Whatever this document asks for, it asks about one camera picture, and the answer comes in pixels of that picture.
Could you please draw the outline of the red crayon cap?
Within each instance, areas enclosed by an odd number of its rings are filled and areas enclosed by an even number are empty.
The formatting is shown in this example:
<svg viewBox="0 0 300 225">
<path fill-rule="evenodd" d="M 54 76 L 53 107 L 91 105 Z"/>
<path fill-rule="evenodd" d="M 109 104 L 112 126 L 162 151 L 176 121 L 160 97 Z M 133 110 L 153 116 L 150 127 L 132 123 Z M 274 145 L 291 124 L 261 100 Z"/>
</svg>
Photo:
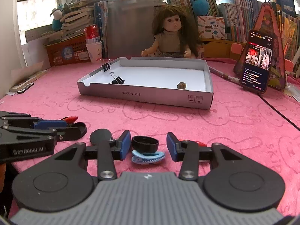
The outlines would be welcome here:
<svg viewBox="0 0 300 225">
<path fill-rule="evenodd" d="M 190 140 L 182 140 L 182 139 L 179 139 L 179 141 L 181 141 L 182 143 L 190 142 Z M 200 147 L 206 147 L 207 146 L 206 144 L 204 144 L 204 143 L 202 143 L 200 141 L 194 141 L 194 142 L 197 143 L 198 146 L 200 146 Z"/>
<path fill-rule="evenodd" d="M 68 125 L 72 125 L 78 119 L 77 116 L 64 117 L 61 120 L 65 121 Z"/>
</svg>

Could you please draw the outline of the black round cap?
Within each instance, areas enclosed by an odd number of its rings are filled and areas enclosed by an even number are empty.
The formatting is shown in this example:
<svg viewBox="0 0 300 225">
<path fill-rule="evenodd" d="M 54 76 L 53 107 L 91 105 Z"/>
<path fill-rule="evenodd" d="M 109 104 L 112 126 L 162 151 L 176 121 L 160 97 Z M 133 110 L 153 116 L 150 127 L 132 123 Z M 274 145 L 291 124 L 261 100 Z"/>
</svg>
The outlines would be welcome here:
<svg viewBox="0 0 300 225">
<path fill-rule="evenodd" d="M 155 153 L 159 147 L 159 140 L 147 136 L 134 136 L 132 147 L 139 153 Z"/>
</svg>

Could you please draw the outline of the black round lid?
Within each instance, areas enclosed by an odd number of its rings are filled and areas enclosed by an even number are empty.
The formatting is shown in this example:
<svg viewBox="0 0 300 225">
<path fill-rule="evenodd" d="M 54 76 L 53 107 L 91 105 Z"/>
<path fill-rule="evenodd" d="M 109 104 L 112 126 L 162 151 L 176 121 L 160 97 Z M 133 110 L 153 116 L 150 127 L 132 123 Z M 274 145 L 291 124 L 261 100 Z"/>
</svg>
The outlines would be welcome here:
<svg viewBox="0 0 300 225">
<path fill-rule="evenodd" d="M 98 145 L 102 142 L 109 141 L 112 139 L 112 133 L 105 128 L 100 128 L 93 131 L 89 137 L 92 145 Z"/>
</svg>

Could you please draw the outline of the light blue hair clip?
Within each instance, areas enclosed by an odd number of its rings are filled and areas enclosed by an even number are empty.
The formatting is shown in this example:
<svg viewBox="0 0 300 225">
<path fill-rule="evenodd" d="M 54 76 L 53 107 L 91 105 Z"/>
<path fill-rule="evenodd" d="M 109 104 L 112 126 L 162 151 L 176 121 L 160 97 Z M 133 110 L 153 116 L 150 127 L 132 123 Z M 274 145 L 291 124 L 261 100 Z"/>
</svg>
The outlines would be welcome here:
<svg viewBox="0 0 300 225">
<path fill-rule="evenodd" d="M 165 152 L 156 151 L 155 153 L 140 153 L 137 150 L 132 151 L 131 161 L 139 165 L 157 164 L 164 160 Z"/>
</svg>

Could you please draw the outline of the black binder clip in tray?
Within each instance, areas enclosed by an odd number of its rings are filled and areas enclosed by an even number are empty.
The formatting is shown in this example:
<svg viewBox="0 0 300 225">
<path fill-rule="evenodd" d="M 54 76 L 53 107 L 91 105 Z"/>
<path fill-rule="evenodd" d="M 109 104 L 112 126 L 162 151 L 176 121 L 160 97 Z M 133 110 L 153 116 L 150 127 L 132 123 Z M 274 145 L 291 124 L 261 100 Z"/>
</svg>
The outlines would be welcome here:
<svg viewBox="0 0 300 225">
<path fill-rule="evenodd" d="M 114 72 L 110 72 L 109 74 L 113 78 L 111 84 L 116 84 L 116 85 L 124 84 L 125 81 L 120 76 L 116 76 Z"/>
</svg>

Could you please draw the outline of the grey cardboard box tray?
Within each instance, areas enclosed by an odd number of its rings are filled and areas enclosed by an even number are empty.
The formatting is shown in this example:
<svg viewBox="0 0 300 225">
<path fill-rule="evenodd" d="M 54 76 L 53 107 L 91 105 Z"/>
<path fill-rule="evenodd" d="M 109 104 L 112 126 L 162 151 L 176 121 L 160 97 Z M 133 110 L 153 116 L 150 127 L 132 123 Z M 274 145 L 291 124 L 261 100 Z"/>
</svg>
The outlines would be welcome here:
<svg viewBox="0 0 300 225">
<path fill-rule="evenodd" d="M 110 72 L 124 84 L 111 84 Z M 186 83 L 185 90 L 177 84 Z M 102 66 L 77 81 L 82 95 L 154 103 L 197 109 L 210 109 L 214 90 L 205 60 L 167 57 L 125 57 Z"/>
</svg>

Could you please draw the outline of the binder clip on tray edge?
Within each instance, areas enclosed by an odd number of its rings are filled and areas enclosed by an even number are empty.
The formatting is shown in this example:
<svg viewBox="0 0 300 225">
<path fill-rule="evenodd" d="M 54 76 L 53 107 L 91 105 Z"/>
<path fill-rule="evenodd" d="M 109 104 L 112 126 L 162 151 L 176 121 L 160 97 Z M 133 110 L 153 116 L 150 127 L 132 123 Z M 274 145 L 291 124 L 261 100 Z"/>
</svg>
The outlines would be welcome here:
<svg viewBox="0 0 300 225">
<path fill-rule="evenodd" d="M 103 71 L 106 72 L 110 70 L 112 59 L 109 59 L 106 63 L 102 65 Z"/>
</svg>

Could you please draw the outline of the white paper cup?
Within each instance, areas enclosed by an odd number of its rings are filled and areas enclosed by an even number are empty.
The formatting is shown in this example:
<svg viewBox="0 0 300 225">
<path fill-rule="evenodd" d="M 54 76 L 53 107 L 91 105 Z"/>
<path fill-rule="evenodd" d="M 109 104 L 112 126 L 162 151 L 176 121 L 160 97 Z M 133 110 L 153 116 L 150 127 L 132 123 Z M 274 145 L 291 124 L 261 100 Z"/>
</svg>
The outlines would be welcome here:
<svg viewBox="0 0 300 225">
<path fill-rule="evenodd" d="M 98 63 L 102 60 L 102 42 L 86 44 L 89 58 L 92 63 Z"/>
</svg>

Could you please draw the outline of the white pen on cloth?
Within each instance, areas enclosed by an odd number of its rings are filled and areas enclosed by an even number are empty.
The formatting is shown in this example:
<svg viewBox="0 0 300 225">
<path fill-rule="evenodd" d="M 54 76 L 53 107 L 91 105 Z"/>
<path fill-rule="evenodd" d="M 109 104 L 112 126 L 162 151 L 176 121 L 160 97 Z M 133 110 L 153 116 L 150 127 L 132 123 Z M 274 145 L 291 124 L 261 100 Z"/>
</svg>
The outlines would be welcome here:
<svg viewBox="0 0 300 225">
<path fill-rule="evenodd" d="M 239 84 L 239 78 L 236 78 L 236 77 L 232 77 L 232 76 L 230 76 L 230 75 L 227 75 L 227 74 L 225 74 L 224 72 L 219 71 L 219 70 L 217 70 L 217 69 L 215 69 L 215 68 L 213 68 L 213 67 L 210 67 L 210 66 L 209 66 L 208 68 L 209 68 L 209 71 L 210 71 L 211 73 L 213 73 L 213 74 L 215 74 L 215 75 L 218 75 L 219 77 L 224 78 L 224 79 L 226 79 L 226 80 L 228 80 L 228 81 L 230 81 L 230 82 L 232 82 L 232 83 Z"/>
</svg>

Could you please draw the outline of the pink bunny tablecloth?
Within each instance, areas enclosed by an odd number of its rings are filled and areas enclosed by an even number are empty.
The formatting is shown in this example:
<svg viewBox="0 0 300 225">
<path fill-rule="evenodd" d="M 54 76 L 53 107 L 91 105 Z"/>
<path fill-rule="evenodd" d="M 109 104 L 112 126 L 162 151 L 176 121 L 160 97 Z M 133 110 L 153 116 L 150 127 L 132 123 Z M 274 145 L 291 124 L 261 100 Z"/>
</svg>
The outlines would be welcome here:
<svg viewBox="0 0 300 225">
<path fill-rule="evenodd" d="M 146 104 L 81 95 L 77 81 L 96 64 L 53 67 L 23 94 L 1 99 L 3 111 L 28 113 L 44 119 L 77 116 L 88 133 L 106 128 L 115 138 L 124 130 L 133 136 L 159 140 L 167 151 L 166 135 L 222 143 L 278 172 L 286 190 L 278 207 L 284 215 L 299 214 L 299 103 L 269 88 L 262 96 L 243 90 L 216 75 L 209 110 Z"/>
</svg>

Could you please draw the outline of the red cola can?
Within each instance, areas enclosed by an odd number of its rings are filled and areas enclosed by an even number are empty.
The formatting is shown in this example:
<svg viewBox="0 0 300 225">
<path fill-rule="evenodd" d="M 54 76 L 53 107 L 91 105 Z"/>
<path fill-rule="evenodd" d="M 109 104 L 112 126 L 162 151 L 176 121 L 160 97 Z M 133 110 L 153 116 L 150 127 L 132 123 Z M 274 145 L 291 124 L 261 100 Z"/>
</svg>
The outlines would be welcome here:
<svg viewBox="0 0 300 225">
<path fill-rule="evenodd" d="M 84 35 L 87 44 L 100 42 L 99 28 L 96 24 L 86 26 L 84 28 Z"/>
</svg>

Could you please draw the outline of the brown haired baby doll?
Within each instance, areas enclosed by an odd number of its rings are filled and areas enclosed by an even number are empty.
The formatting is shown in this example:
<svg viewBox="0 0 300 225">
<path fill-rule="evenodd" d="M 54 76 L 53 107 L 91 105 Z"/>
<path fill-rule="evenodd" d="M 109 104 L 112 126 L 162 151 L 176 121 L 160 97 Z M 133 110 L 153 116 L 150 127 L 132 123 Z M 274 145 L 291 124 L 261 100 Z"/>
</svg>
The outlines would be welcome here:
<svg viewBox="0 0 300 225">
<path fill-rule="evenodd" d="M 142 57 L 198 57 L 197 24 L 181 7 L 165 5 L 153 20 L 152 33 L 153 45 L 141 52 Z"/>
</svg>

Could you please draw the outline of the stack of books left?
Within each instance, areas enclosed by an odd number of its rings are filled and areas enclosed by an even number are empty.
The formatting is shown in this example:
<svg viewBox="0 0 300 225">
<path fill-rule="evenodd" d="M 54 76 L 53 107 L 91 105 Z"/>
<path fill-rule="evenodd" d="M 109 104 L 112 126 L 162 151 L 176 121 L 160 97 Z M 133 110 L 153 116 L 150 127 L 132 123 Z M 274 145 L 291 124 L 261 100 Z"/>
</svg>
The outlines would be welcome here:
<svg viewBox="0 0 300 225">
<path fill-rule="evenodd" d="M 83 33 L 85 27 L 95 23 L 95 4 L 107 0 L 77 0 L 70 3 L 63 9 L 62 39 L 66 39 Z"/>
</svg>

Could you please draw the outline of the translucent plastic storage box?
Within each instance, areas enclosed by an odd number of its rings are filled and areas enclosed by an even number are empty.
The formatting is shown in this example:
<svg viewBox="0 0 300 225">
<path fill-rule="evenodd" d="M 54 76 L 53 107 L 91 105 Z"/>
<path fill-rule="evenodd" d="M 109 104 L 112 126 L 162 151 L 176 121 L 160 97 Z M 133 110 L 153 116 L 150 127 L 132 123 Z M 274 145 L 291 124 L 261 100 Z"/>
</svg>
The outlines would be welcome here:
<svg viewBox="0 0 300 225">
<path fill-rule="evenodd" d="M 108 57 L 139 57 L 149 48 L 154 41 L 153 19 L 165 5 L 159 0 L 109 0 Z"/>
</svg>

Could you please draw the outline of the colourful pencil box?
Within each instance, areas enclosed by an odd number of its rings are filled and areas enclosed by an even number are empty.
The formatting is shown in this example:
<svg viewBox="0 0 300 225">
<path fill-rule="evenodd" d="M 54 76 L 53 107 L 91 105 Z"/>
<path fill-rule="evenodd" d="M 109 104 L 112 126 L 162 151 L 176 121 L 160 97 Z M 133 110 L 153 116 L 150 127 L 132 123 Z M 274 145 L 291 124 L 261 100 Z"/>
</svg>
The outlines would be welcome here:
<svg viewBox="0 0 300 225">
<path fill-rule="evenodd" d="M 200 37 L 206 39 L 225 39 L 225 20 L 223 17 L 197 16 Z"/>
</svg>

